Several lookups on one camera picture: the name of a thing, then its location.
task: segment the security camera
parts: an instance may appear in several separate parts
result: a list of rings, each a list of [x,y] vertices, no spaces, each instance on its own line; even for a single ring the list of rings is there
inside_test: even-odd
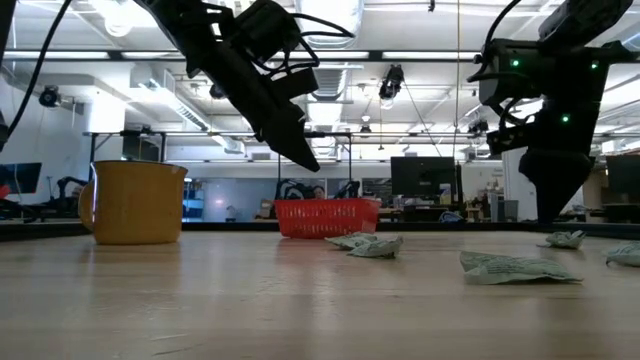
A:
[[[58,92],[58,87],[55,85],[46,85],[44,91],[40,94],[40,105],[46,108],[57,108],[62,102],[62,96]]]

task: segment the paper packet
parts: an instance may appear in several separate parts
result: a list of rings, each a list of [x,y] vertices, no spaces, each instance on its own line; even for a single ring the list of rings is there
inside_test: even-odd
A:
[[[562,265],[546,259],[516,258],[463,251],[460,264],[468,284],[493,285],[510,282],[551,279],[579,282]]]

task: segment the table surface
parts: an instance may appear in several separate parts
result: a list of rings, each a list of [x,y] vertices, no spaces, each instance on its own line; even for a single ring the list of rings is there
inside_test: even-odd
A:
[[[618,241],[542,249],[543,234],[405,234],[396,260],[276,233],[0,244],[1,359],[637,359],[640,269]],[[471,286],[460,250],[544,257],[581,285]]]

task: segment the red plastic basket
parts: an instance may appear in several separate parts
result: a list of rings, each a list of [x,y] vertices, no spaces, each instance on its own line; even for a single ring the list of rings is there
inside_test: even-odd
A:
[[[280,232],[285,237],[323,239],[354,232],[373,234],[380,202],[366,199],[276,200]]]

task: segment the black monitor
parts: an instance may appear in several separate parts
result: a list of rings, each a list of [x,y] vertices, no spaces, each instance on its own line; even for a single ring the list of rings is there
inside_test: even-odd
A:
[[[609,190],[640,195],[640,155],[607,156]]]
[[[392,157],[391,192],[407,197],[435,197],[456,189],[453,157]]]
[[[40,170],[42,163],[0,165],[0,185],[9,185],[11,194],[34,194]]]

